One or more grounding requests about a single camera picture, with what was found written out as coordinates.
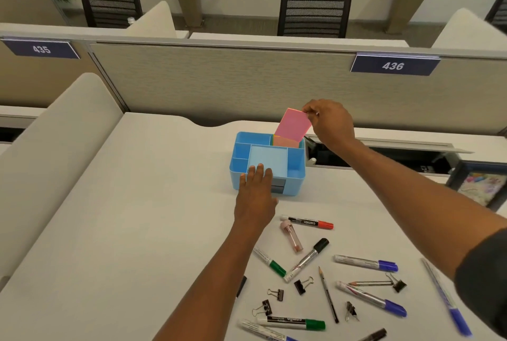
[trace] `person's left hand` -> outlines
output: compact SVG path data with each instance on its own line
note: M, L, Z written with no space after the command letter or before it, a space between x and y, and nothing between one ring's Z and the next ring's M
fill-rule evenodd
M248 174L239 178L239 192L234 209L234 225L261 234L275 216L278 199L271 197L273 172L264 165L250 166Z

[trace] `blue marker cap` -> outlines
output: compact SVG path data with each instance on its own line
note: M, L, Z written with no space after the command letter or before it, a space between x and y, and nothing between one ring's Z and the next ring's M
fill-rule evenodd
M468 325L466 325L465 319L461 315L459 309L450 309L449 312L451 312L451 316L459 332L464 336L470 337L472 335L472 332L470 331Z
M387 310L388 312L396 314L397 316L407 317L407 311L405 310L405 308L401 305L395 304L392 301L385 300L385 308L384 309Z
M379 260L379 270L384 272L397 272L398 265L395 262Z

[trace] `chair backrest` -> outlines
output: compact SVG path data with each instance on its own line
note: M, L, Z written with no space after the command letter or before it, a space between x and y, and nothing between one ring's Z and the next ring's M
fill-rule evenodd
M345 38L352 0L281 0L277 35Z
M485 21L507 34L507 0L496 0Z
M129 27L127 19L143 15L140 0L81 0L89 27Z

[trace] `black sleeve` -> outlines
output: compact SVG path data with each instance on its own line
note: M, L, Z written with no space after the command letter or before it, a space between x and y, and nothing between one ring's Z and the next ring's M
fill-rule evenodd
M507 338L507 229L486 238L466 255L454 283L466 306Z

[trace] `forearm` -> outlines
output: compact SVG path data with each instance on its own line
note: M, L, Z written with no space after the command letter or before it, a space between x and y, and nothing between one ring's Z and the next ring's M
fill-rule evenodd
M419 251L449 278L507 219L374 152L358 140L332 148L366 181Z
M233 225L154 341L221 341L236 293L260 233Z

